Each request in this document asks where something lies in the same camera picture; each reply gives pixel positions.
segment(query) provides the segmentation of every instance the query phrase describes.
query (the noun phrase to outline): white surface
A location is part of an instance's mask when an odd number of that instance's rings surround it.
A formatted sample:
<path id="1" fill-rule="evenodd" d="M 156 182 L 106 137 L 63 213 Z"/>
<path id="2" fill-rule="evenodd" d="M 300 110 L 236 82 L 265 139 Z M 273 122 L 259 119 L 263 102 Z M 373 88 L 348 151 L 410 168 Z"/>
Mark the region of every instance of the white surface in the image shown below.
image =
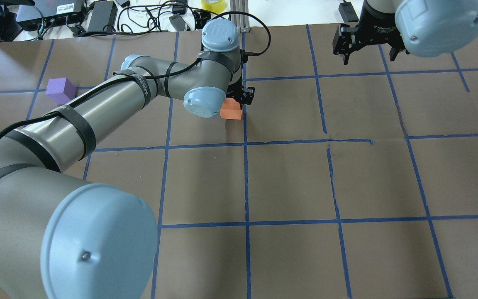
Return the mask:
<path id="1" fill-rule="evenodd" d="M 228 11 L 230 8 L 230 0 L 226 0 L 225 11 Z M 165 0 L 131 0 L 131 6 L 136 5 L 156 5 L 165 2 Z M 261 19 L 267 26 L 285 26 L 285 25 L 304 25 L 304 24 L 319 24 L 319 23 L 341 23 L 342 18 L 338 12 L 339 3 L 342 0 L 249 0 L 249 12 L 259 19 Z M 363 0 L 351 0 L 353 7 L 357 15 L 360 15 L 361 8 L 363 5 Z M 191 7 L 201 8 L 200 0 L 188 0 L 188 5 Z M 17 12 L 17 6 L 10 6 L 10 10 Z M 134 32 L 144 32 L 148 29 L 141 28 L 138 25 L 134 24 L 127 17 L 127 11 L 124 11 L 121 16 L 120 12 L 123 10 L 122 7 L 117 7 L 119 24 L 125 23 L 131 27 Z M 148 15 L 145 12 L 135 12 L 130 11 L 130 17 L 134 21 L 140 23 L 141 25 L 146 25 L 148 20 Z M 158 14 L 158 11 L 152 12 L 154 16 Z M 93 15 L 93 11 L 90 12 L 87 19 L 82 23 L 84 28 L 88 27 L 88 21 Z M 161 16 L 161 28 L 163 30 L 175 31 L 174 28 L 169 23 L 169 17 L 171 13 L 167 13 Z M 194 28 L 194 21 L 191 13 L 188 12 L 182 16 L 186 23 Z M 250 19 L 250 26 L 260 26 L 258 22 L 254 19 Z M 129 29 L 124 26 L 126 32 L 129 32 Z M 36 32 L 21 32 L 20 35 L 15 40 L 28 40 L 35 38 Z M 54 39 L 54 38 L 72 38 L 72 32 L 65 26 L 59 26 L 52 29 L 49 29 L 47 34 L 45 34 L 44 39 Z"/>

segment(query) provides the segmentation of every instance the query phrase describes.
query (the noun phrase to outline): yellow tape roll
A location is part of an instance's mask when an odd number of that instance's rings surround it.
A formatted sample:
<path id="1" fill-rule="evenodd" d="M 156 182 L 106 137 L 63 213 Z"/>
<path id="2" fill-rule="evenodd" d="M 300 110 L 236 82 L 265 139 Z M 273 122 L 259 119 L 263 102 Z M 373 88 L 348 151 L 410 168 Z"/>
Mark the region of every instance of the yellow tape roll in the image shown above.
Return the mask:
<path id="1" fill-rule="evenodd" d="M 224 0 L 200 0 L 202 8 L 208 11 L 213 11 L 216 14 L 222 13 L 226 7 Z"/>

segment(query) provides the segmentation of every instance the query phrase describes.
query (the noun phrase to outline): light blue joint cap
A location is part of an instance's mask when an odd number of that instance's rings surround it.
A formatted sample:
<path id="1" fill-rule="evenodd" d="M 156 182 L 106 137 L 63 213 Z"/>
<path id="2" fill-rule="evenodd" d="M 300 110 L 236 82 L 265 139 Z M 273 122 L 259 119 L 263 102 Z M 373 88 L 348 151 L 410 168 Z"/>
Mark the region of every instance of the light blue joint cap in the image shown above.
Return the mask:
<path id="1" fill-rule="evenodd" d="M 154 264 L 158 229 L 150 207 L 105 184 L 70 193 L 53 212 L 40 269 L 49 299 L 139 299 Z"/>
<path id="2" fill-rule="evenodd" d="M 138 59 L 139 57 L 145 57 L 146 55 L 129 55 L 125 58 L 125 61 L 121 63 L 121 70 L 126 70 L 127 68 L 130 67 L 130 65 L 134 62 L 134 60 Z"/>
<path id="3" fill-rule="evenodd" d="M 202 29 L 202 44 L 214 52 L 237 49 L 239 47 L 237 27 L 226 19 L 211 20 Z"/>
<path id="4" fill-rule="evenodd" d="M 224 98 L 226 93 L 217 87 L 197 87 L 185 94 L 184 107 L 199 117 L 212 118 L 219 114 Z"/>
<path id="5" fill-rule="evenodd" d="M 478 0 L 404 0 L 396 11 L 396 26 L 410 53 L 450 53 L 478 36 Z"/>

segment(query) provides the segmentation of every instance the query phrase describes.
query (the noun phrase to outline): purple cube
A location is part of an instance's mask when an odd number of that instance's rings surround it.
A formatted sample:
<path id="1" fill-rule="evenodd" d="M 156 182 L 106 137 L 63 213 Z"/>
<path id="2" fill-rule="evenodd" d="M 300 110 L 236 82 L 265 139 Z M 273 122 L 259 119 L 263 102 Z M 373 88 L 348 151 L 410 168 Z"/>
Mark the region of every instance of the purple cube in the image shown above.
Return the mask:
<path id="1" fill-rule="evenodd" d="M 76 87 L 68 78 L 49 79 L 45 94 L 57 105 L 64 105 L 75 98 Z"/>

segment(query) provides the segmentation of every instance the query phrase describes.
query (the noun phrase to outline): barcode sticker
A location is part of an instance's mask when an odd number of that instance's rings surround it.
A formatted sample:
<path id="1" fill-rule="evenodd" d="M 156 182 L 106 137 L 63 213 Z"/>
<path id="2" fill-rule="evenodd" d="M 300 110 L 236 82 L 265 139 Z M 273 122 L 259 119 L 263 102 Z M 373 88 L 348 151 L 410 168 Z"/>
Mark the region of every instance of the barcode sticker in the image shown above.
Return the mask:
<path id="1" fill-rule="evenodd" d="M 56 7 L 56 14 L 60 15 L 61 13 L 68 13 L 68 12 L 73 12 L 73 7 L 75 5 L 72 4 L 64 4 L 64 5 L 59 5 Z"/>

